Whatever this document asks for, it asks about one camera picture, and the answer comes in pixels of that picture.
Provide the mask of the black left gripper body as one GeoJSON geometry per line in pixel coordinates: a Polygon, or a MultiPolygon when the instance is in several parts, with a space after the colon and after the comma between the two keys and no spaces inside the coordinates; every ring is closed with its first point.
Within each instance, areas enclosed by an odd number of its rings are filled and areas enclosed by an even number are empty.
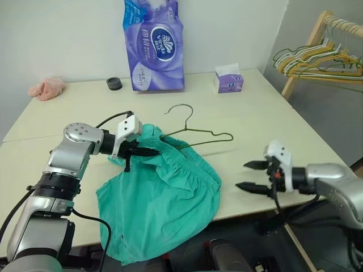
{"type": "Polygon", "coordinates": [[[130,172],[130,159],[131,156],[141,156],[142,151],[138,148],[137,141],[124,141],[119,148],[117,153],[118,158],[122,158],[125,160],[124,172],[130,172]]]}

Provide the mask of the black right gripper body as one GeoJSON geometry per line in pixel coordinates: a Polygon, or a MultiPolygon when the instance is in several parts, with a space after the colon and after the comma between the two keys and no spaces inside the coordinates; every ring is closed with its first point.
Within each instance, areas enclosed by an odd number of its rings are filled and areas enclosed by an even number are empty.
{"type": "Polygon", "coordinates": [[[274,198],[277,192],[285,192],[285,176],[281,168],[281,162],[275,157],[268,157],[267,163],[267,175],[271,183],[271,188],[268,190],[267,196],[274,198]]]}

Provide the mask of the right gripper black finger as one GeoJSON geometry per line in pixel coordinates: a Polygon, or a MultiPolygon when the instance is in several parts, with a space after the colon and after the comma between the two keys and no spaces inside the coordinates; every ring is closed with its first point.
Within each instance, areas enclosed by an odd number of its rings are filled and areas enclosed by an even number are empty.
{"type": "Polygon", "coordinates": [[[235,186],[241,190],[244,190],[245,192],[273,197],[272,189],[266,185],[259,185],[254,182],[240,182],[235,184],[235,186]]]}
{"type": "Polygon", "coordinates": [[[265,170],[268,168],[268,162],[266,160],[252,160],[246,162],[243,166],[254,170],[265,170]]]}

